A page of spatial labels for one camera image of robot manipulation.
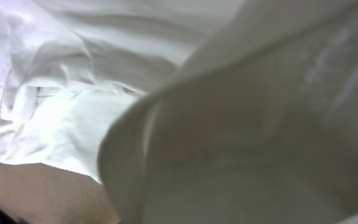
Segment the white printed t-shirt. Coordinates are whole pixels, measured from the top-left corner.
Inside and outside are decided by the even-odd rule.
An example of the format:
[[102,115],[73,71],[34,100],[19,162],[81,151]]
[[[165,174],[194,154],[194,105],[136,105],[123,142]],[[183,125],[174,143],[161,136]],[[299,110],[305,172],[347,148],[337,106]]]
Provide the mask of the white printed t-shirt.
[[0,1],[0,162],[123,223],[358,223],[358,1]]

